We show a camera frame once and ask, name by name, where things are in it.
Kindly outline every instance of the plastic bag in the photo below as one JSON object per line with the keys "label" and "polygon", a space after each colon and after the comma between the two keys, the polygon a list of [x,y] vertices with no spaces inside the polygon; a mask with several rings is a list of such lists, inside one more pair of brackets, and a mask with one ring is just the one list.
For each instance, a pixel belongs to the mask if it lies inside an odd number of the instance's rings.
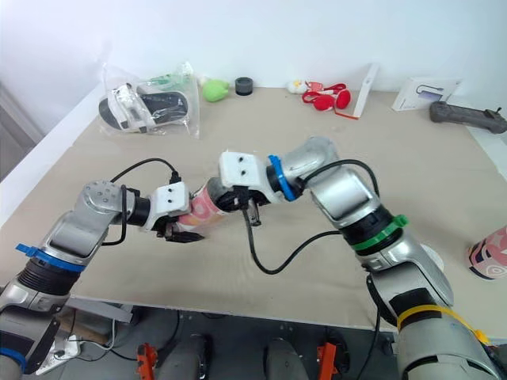
{"label": "plastic bag", "polygon": [[110,128],[155,135],[186,131],[199,138],[199,91],[189,63],[148,80],[107,66],[104,84],[107,98],[99,113]]}

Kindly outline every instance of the blue strap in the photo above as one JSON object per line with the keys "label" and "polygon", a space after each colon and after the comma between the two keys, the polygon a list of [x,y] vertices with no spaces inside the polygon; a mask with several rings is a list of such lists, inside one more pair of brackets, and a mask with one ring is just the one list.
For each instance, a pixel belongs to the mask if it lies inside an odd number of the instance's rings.
{"label": "blue strap", "polygon": [[275,156],[274,154],[270,154],[268,158],[271,161],[271,165],[273,165],[273,168],[275,169],[275,174],[278,177],[278,183],[282,188],[285,199],[289,202],[292,202],[295,200],[295,196],[294,193],[292,193],[291,187],[289,186],[287,178],[285,178],[284,171],[282,170],[282,161],[280,161],[278,156]]}
{"label": "blue strap", "polygon": [[54,265],[55,267],[68,270],[70,272],[82,272],[85,270],[86,266],[84,265],[76,265],[72,263],[68,263],[66,261],[57,259],[56,257],[49,256],[42,249],[38,249],[37,247],[28,247],[24,244],[18,244],[16,249],[18,251],[22,251],[28,257],[35,257],[37,259],[41,259],[42,261],[46,261],[48,264]]}
{"label": "blue strap", "polygon": [[24,374],[26,368],[26,358],[21,353],[11,350],[10,348],[0,347],[0,355],[9,356],[11,359],[16,360],[21,367],[21,373]]}

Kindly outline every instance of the beige tabletop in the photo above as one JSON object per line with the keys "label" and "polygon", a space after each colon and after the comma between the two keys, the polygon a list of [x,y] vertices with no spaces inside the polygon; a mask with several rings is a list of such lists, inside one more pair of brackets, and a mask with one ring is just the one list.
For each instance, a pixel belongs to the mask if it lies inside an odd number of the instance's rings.
{"label": "beige tabletop", "polygon": [[[315,111],[282,89],[256,89],[202,104],[201,137],[108,135],[93,122],[0,230],[0,283],[25,265],[17,243],[38,245],[53,222],[74,205],[82,186],[109,179],[138,160],[160,157],[191,189],[217,173],[224,150],[284,154],[312,135],[334,141],[341,158],[367,162],[379,178],[381,199],[443,258],[455,310],[492,337],[507,337],[506,280],[485,281],[465,265],[465,249],[504,226],[507,183],[466,128],[429,121],[427,112],[394,112],[392,93],[372,93],[360,120]],[[124,178],[143,194],[164,185],[157,163]],[[255,229],[263,264],[275,267],[308,237],[331,230],[309,196],[261,209]],[[117,227],[109,240],[116,239]],[[265,275],[250,259],[240,214],[179,245],[128,228],[124,244],[99,250],[73,288],[80,297],[151,306],[371,328],[375,306],[365,272],[341,237],[325,237],[282,273]]]}

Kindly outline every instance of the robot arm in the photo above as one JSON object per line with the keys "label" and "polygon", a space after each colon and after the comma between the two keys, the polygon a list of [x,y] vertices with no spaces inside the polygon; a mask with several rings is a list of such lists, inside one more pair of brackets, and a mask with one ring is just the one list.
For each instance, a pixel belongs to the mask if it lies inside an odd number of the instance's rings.
{"label": "robot arm", "polygon": [[[305,189],[356,252],[369,272],[367,286],[382,317],[399,334],[400,373],[406,378],[499,378],[474,334],[453,316],[416,306],[452,305],[452,290],[428,253],[403,228],[355,171],[332,163],[332,142],[311,138],[269,164],[251,154],[224,152],[220,179],[207,196],[219,211],[248,211],[258,223],[257,205],[299,198]],[[325,171],[316,174],[316,170]],[[48,353],[69,291],[101,245],[110,224],[122,222],[156,230],[170,241],[195,241],[178,215],[191,211],[183,182],[162,186],[149,198],[108,181],[84,187],[74,210],[51,229],[40,247],[18,246],[30,258],[0,294],[0,380],[35,371]]]}
{"label": "robot arm", "polygon": [[[270,157],[264,176],[256,160],[224,153],[220,158],[224,185],[248,186],[272,203],[292,201],[304,189],[310,190],[317,207],[368,272],[367,287],[380,315],[392,325],[399,324],[402,378],[499,378],[478,338],[452,315],[450,284],[404,228],[406,218],[393,216],[354,170],[329,165],[337,160],[329,140],[312,138],[281,159]],[[316,169],[326,166],[330,168],[315,175]]]}
{"label": "robot arm", "polygon": [[73,211],[63,215],[39,247],[19,245],[30,257],[0,294],[0,380],[31,374],[44,361],[70,290],[104,242],[109,225],[124,221],[151,230],[158,220],[189,212],[183,182],[157,188],[149,198],[106,180],[87,184]]}

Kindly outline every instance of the white cable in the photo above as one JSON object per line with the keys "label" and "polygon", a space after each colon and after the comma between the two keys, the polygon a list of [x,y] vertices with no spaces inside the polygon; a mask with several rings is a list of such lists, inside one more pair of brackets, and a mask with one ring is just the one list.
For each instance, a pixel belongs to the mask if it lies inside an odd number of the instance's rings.
{"label": "white cable", "polygon": [[89,340],[67,340],[67,341],[69,341],[69,342],[90,343],[90,344],[96,345],[97,347],[101,348],[104,351],[111,351],[114,348],[114,344],[115,344],[115,340],[116,340],[116,321],[114,319],[112,320],[112,332],[111,332],[111,335],[112,335],[111,336],[111,344],[109,345],[109,347],[105,347],[102,344],[99,344],[97,342],[92,342],[92,341],[89,341]]}

